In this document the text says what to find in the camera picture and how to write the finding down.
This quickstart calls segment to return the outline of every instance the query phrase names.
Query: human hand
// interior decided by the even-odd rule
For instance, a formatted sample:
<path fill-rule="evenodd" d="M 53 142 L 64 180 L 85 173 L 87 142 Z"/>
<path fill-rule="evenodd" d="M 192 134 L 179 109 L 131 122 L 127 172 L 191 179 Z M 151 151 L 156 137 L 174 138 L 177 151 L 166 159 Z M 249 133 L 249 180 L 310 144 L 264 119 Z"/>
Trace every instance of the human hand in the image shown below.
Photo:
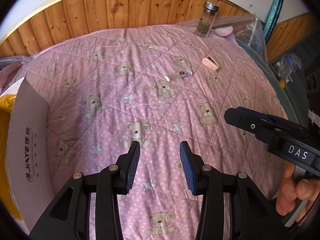
<path fill-rule="evenodd" d="M 309 200 L 296 218 L 296 221 L 299 222 L 318 197 L 320 192 L 320 179 L 302 179 L 296 184 L 293 180 L 294 168 L 294 164 L 286 162 L 279 196 L 276 201 L 276 210 L 280 215 L 284 216 L 294 209 L 297 198 Z"/>

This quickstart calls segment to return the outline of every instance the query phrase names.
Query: bottle with silver lid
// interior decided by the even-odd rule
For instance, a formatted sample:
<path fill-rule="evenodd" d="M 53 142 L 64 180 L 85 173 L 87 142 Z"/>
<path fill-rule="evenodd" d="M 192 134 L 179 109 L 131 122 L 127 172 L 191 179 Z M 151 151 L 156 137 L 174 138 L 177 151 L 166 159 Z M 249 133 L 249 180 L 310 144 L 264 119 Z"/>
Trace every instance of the bottle with silver lid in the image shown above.
<path fill-rule="evenodd" d="M 219 6 L 212 2 L 205 2 L 203 5 L 203 13 L 199 20 L 196 34 L 202 38 L 206 38 L 212 27 L 213 21 L 219 10 Z"/>

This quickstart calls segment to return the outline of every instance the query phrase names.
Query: pink quilt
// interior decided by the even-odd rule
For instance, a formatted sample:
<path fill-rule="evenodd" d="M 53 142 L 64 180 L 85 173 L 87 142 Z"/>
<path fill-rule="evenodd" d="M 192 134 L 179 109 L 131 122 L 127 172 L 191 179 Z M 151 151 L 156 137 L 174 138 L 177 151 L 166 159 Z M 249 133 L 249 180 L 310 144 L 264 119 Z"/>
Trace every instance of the pink quilt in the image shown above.
<path fill-rule="evenodd" d="M 195 238 L 202 198 L 187 188 L 179 158 L 183 140 L 219 171 L 248 173 L 267 197 L 280 185 L 283 161 L 223 119 L 226 109 L 238 106 L 286 118 L 276 93 L 233 35 L 211 32 L 203 39 L 193 31 L 172 25 L 99 31 L 45 50 L 2 84 L 26 76 L 49 104 L 55 192 L 74 172 L 99 172 L 132 140 L 140 142 L 133 189 L 118 198 L 125 239 Z M 218 72 L 201 64 L 208 55 Z M 186 69 L 193 75 L 164 79 Z M 10 66 L 0 80 L 7 80 L 5 73 Z M 94 205 L 91 213 L 95 239 Z M 226 206 L 226 239 L 228 227 Z"/>

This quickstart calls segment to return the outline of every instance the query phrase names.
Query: metal pin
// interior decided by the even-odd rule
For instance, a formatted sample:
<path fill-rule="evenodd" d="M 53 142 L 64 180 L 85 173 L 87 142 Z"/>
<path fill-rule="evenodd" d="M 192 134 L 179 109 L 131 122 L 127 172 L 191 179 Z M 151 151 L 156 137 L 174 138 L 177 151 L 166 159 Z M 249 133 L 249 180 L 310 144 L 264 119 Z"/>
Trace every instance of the metal pin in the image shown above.
<path fill-rule="evenodd" d="M 109 166 L 109 170 L 110 171 L 116 171 L 117 169 L 118 169 L 118 166 L 115 165 L 115 164 L 112 164 L 112 165 Z"/>
<path fill-rule="evenodd" d="M 241 179 L 245 179 L 245 178 L 247 177 L 247 174 L 244 173 L 244 172 L 239 172 L 238 176 L 239 176 L 239 178 L 241 178 Z"/>
<path fill-rule="evenodd" d="M 203 165 L 202 166 L 202 169 L 204 170 L 204 171 L 211 171 L 211 169 L 212 169 L 212 167 L 210 166 L 210 165 Z"/>
<path fill-rule="evenodd" d="M 73 174 L 73 178 L 74 179 L 79 179 L 81 177 L 82 177 L 82 173 L 81 172 L 76 172 L 76 173 Z"/>

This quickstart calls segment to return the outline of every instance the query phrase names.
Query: yellow object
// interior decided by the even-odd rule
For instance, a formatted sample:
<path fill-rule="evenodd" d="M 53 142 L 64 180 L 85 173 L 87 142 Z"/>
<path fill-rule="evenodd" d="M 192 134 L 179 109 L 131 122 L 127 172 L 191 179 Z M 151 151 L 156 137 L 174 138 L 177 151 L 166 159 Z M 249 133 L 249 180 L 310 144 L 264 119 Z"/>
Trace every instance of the yellow object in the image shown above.
<path fill-rule="evenodd" d="M 280 79 L 278 82 L 279 82 L 280 87 L 282 89 L 284 89 L 285 88 L 285 82 L 283 81 L 283 79 Z"/>
<path fill-rule="evenodd" d="M 0 97 L 0 198 L 8 212 L 15 218 L 22 220 L 21 214 L 14 205 L 10 195 L 10 185 L 5 172 L 6 144 L 9 122 L 16 95 Z"/>

